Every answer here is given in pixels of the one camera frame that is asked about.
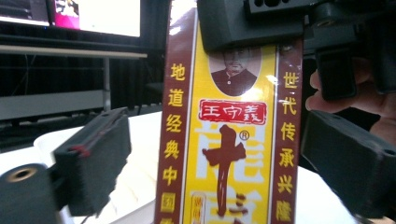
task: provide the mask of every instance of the portrait of man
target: portrait of man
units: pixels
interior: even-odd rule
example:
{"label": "portrait of man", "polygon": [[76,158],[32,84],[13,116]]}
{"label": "portrait of man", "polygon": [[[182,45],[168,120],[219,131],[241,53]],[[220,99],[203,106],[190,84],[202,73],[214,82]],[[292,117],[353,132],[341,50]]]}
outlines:
{"label": "portrait of man", "polygon": [[224,69],[212,72],[213,81],[223,93],[240,96],[254,85],[257,76],[248,71],[252,60],[250,48],[229,49],[222,52]]}

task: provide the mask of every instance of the desk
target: desk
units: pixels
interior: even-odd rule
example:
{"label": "desk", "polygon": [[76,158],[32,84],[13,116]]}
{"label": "desk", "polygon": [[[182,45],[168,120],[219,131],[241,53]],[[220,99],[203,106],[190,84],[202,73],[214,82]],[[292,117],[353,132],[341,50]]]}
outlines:
{"label": "desk", "polygon": [[[105,207],[99,218],[90,217],[86,223],[149,224],[152,222],[161,114],[159,112],[129,118],[133,151],[118,178],[116,189],[110,194],[111,202]],[[53,150],[79,129],[47,133],[35,140],[34,147],[2,154],[0,156],[0,164],[2,164],[0,174],[7,170],[7,166],[8,168],[15,166],[16,159],[12,159],[11,153],[18,153],[18,156],[13,158],[19,158],[21,155],[26,157],[27,154],[39,157],[40,148]],[[41,158],[42,161],[48,159],[48,155]],[[81,223],[82,219],[83,217],[74,217],[67,223]],[[318,223],[356,224],[356,221],[320,176],[299,167],[296,224]]]}
{"label": "desk", "polygon": [[0,53],[55,57],[102,58],[104,65],[104,88],[102,91],[77,91],[0,97],[0,105],[2,106],[2,109],[0,110],[0,120],[57,114],[99,107],[103,107],[105,111],[110,110],[110,59],[137,60],[139,58],[148,57],[146,53],[9,45],[0,45]]}

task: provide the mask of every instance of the human hand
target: human hand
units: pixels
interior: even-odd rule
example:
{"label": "human hand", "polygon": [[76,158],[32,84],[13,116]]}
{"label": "human hand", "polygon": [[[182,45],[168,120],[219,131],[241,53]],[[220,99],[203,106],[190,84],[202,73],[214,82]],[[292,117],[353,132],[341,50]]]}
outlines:
{"label": "human hand", "polygon": [[396,146],[396,93],[377,93],[370,63],[364,59],[353,59],[353,63],[358,89],[356,96],[335,101],[325,101],[321,96],[320,81],[318,71],[316,71],[311,75],[310,85],[318,91],[306,99],[306,109],[336,113],[351,106],[377,114],[381,118],[372,126],[370,133]]}

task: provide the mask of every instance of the computer monitor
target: computer monitor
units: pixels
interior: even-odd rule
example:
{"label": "computer monitor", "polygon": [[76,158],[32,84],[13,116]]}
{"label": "computer monitor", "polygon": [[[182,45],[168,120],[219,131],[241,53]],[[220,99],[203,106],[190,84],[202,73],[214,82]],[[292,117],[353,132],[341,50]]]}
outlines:
{"label": "computer monitor", "polygon": [[0,0],[0,21],[49,26],[46,0]]}
{"label": "computer monitor", "polygon": [[140,0],[49,0],[49,10],[56,27],[140,36]]}

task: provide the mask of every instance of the monitor screen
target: monitor screen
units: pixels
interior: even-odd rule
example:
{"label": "monitor screen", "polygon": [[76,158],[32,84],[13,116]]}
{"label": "monitor screen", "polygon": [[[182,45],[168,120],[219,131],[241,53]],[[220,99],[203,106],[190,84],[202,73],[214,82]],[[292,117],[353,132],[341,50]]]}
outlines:
{"label": "monitor screen", "polygon": [[140,0],[51,0],[57,27],[140,36]]}
{"label": "monitor screen", "polygon": [[46,0],[0,0],[0,21],[48,26]]}

